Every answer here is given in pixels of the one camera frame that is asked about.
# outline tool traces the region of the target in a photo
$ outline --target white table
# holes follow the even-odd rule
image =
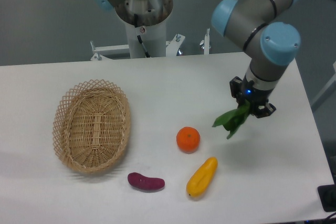
[[[324,218],[317,187],[332,184],[295,62],[270,97],[277,111],[250,116],[230,140],[215,118],[236,107],[229,81],[244,76],[243,53],[0,67],[0,223],[270,223]],[[105,79],[129,98],[132,130],[123,161],[104,176],[72,172],[52,148],[62,96]],[[183,126],[201,134],[198,151],[178,149]],[[199,201],[185,192],[210,156],[214,180]],[[161,177],[143,193],[130,172]]]

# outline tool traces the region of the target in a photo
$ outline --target yellow toy pepper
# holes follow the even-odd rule
[[[215,175],[218,161],[215,157],[208,158],[195,172],[187,184],[187,192],[191,197],[198,197],[208,188]]]

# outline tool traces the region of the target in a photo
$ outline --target black cable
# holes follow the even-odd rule
[[[334,212],[333,214],[331,214],[331,215],[329,215],[328,217],[326,217],[323,221],[322,221],[322,224],[328,224],[329,222],[329,220],[330,220],[330,218],[331,217],[333,217],[333,216],[335,216],[336,215],[336,212]]]
[[[134,14],[134,27],[137,28],[138,27],[138,16],[137,14]],[[148,51],[147,51],[147,48],[145,47],[142,39],[141,39],[141,36],[140,35],[137,35],[137,38],[138,38],[138,41],[140,43],[140,45],[142,46],[142,49],[146,55],[146,58],[150,58],[151,56],[149,55]]]

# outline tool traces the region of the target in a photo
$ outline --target green leafy vegetable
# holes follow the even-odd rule
[[[245,103],[239,106],[237,109],[226,112],[225,114],[219,116],[212,127],[217,127],[222,125],[230,134],[227,139],[231,138],[239,129],[239,127],[245,123],[246,119],[250,114],[250,103],[245,100]]]

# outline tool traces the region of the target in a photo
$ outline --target metal bracket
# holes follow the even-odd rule
[[[172,57],[176,55],[181,55],[180,47],[185,40],[185,36],[176,34],[173,40],[166,41],[166,56]],[[108,46],[108,47],[95,47],[93,41],[91,43],[93,56],[90,60],[111,60],[110,58],[104,57],[103,55],[120,55],[129,54],[129,45],[118,45],[118,46]]]

